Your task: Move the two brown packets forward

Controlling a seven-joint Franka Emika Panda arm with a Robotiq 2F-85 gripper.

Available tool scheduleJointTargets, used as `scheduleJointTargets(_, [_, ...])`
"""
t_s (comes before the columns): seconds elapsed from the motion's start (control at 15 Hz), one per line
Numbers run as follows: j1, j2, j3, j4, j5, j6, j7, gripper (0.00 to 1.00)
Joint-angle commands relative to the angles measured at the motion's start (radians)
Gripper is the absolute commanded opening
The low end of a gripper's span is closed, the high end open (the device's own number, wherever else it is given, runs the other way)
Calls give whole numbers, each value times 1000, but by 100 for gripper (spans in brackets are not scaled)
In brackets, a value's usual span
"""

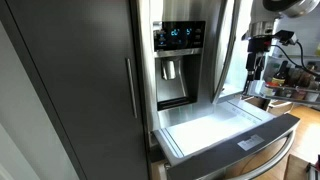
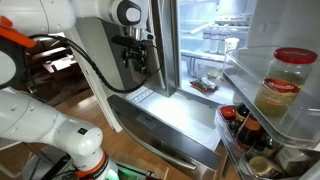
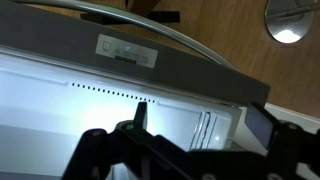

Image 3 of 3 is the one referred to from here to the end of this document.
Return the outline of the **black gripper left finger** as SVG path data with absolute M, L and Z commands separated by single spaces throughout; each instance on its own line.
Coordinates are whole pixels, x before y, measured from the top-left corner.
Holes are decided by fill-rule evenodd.
M 139 102 L 133 122 L 140 128 L 147 127 L 147 103 Z

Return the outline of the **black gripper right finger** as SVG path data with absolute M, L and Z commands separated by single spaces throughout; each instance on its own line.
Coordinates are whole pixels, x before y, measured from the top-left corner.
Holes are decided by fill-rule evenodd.
M 277 151 L 277 138 L 280 122 L 258 103 L 250 103 L 247 107 L 245 125 L 271 156 Z

